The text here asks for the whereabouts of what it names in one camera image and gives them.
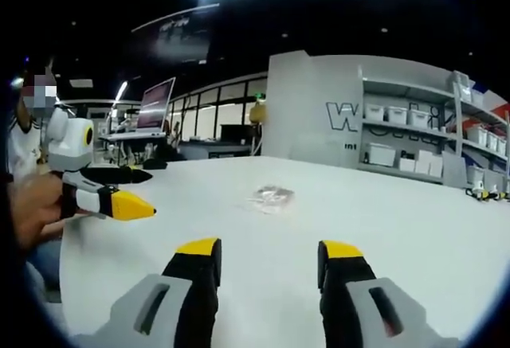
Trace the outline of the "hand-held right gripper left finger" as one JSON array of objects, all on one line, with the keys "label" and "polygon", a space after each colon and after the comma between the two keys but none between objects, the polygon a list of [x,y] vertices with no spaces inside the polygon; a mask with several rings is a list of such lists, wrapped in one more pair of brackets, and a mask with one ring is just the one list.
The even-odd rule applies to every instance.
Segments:
[{"label": "hand-held right gripper left finger", "polygon": [[112,306],[110,347],[210,347],[222,273],[222,240],[181,245]]}]

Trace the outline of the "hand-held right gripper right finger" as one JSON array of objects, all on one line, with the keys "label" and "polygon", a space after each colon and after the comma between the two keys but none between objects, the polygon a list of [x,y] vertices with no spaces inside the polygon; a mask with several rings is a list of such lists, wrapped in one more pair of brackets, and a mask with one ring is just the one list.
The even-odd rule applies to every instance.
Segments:
[{"label": "hand-held right gripper right finger", "polygon": [[392,280],[378,278],[363,253],[333,240],[318,244],[318,288],[327,347],[457,347],[426,309]]}]

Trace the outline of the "person's left hand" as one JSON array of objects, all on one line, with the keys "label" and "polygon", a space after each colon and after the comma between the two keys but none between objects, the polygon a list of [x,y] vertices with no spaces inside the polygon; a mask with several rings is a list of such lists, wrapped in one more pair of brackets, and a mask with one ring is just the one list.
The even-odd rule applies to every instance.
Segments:
[{"label": "person's left hand", "polygon": [[39,244],[60,239],[66,220],[61,219],[63,181],[55,174],[39,174],[8,185],[14,235],[28,252]]}]

